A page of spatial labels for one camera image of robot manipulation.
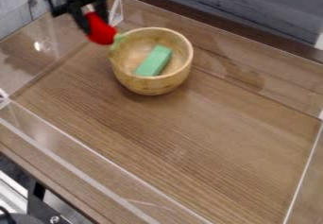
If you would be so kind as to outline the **red plush strawberry toy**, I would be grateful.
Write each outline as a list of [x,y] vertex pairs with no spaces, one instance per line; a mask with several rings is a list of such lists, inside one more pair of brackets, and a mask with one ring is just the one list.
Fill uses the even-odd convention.
[[84,13],[83,31],[92,43],[110,47],[110,53],[118,49],[127,38],[127,36],[119,32],[118,28],[102,19],[95,11]]

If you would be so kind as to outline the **wooden bowl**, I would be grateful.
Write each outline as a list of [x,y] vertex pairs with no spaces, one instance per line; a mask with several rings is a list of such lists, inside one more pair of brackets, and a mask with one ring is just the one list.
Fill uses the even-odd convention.
[[186,81],[194,61],[188,39],[164,27],[118,34],[108,59],[119,82],[139,95],[163,95]]

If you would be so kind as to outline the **green rectangular block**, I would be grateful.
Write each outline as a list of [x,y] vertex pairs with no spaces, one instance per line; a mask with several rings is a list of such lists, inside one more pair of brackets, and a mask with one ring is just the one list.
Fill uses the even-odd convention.
[[134,73],[142,77],[158,76],[172,58],[172,53],[168,47],[158,45],[148,53]]

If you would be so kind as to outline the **black table leg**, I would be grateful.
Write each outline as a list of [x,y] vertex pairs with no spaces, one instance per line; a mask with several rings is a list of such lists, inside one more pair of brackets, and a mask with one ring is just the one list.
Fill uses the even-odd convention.
[[43,207],[46,196],[46,187],[35,180],[31,180],[28,188],[28,214],[34,214]]

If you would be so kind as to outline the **clear acrylic corner bracket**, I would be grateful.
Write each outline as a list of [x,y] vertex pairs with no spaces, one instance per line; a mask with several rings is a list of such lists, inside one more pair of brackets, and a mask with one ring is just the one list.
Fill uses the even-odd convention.
[[107,0],[108,22],[116,26],[124,21],[123,0]]

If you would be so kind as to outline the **clear acrylic tray wall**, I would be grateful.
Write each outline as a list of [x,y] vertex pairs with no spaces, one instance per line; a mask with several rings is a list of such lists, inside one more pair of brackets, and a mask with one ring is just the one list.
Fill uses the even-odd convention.
[[99,224],[212,224],[0,89],[0,152]]

